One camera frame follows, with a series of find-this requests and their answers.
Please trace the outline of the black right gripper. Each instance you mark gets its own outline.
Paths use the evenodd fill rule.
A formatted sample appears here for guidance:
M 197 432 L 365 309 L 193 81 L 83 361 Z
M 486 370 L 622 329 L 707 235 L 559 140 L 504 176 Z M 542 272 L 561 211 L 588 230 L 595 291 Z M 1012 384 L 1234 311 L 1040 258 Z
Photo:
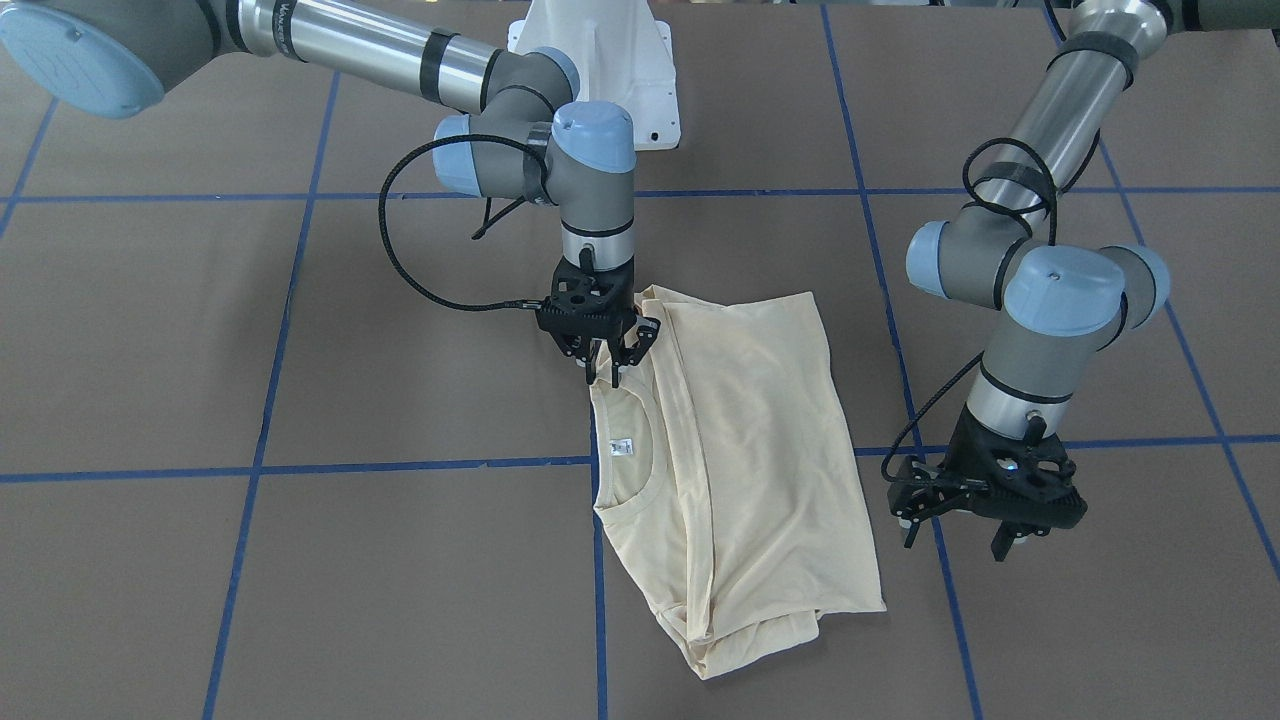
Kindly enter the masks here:
M 562 258 L 550 295 L 535 310 L 539 328 L 561 352 L 582 360 L 588 387 L 598 377 L 602 341 L 611 354 L 611 387 L 618 388 L 623 368 L 637 366 L 660 333 L 658 319 L 637 314 L 634 279 L 634 260 L 609 270 L 584 270 Z

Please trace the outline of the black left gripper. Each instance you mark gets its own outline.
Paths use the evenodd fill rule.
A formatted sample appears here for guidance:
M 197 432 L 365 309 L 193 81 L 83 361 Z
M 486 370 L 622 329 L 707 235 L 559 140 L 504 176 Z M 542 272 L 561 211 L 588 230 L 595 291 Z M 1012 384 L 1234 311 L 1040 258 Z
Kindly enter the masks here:
M 1030 530 L 1071 529 L 1088 503 L 1075 487 L 1076 464 L 1056 434 L 1046 436 L 1043 421 L 1021 439 L 1001 436 L 969 410 L 963 410 L 945 455 L 940 478 L 945 502 L 982 518 L 1000 520 L 989 544 L 996 562 L 1004 562 Z M 910 550 L 925 518 L 902 512 L 902 547 Z

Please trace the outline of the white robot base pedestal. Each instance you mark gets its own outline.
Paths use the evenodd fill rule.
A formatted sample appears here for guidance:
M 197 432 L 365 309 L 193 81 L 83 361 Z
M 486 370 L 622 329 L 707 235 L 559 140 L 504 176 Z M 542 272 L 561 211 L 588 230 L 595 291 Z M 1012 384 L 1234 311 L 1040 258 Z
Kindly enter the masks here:
M 579 70 L 580 101 L 609 101 L 634 120 L 637 151 L 682 138 L 672 31 L 648 1 L 532 1 L 507 31 L 507 49 L 556 47 Z

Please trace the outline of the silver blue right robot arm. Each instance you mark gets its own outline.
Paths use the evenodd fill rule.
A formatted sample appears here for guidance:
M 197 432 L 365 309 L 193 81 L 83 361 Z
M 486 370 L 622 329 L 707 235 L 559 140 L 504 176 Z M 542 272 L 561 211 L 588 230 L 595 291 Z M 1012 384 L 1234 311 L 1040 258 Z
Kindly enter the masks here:
M 557 49 L 511 53 L 347 1 L 10 1 L 1 33 L 10 58 L 54 97 L 111 119 L 155 106 L 230 53 L 315 64 L 449 108 L 379 192 L 383 247 L 402 279 L 425 292 L 393 249 L 388 196 L 429 155 L 454 192 L 559 211 L 563 251 L 549 295 L 494 310 L 532 313 L 588 383 L 600 351 L 620 386 L 658 338 L 659 320 L 634 302 L 632 119 L 617 104 L 579 100 L 577 68 Z

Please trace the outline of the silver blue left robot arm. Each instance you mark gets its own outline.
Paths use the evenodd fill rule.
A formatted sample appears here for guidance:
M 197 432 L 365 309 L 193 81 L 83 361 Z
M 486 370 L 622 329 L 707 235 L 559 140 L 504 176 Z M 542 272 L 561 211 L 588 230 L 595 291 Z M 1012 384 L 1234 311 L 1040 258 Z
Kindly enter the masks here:
M 938 464 L 882 466 L 890 511 L 911 547 L 946 512 L 998 521 L 997 561 L 1029 536 L 1085 515 L 1059 428 L 1088 361 L 1167 302 L 1169 268 L 1142 246 L 1082 249 L 1059 240 L 1059 204 L 1092 159 L 1108 109 L 1171 35 L 1277 27 L 1275 1 L 1078 1 L 1036 96 L 978 176 L 968 201 L 924 224 L 906 254 L 910 282 L 936 297 L 1000 314 Z

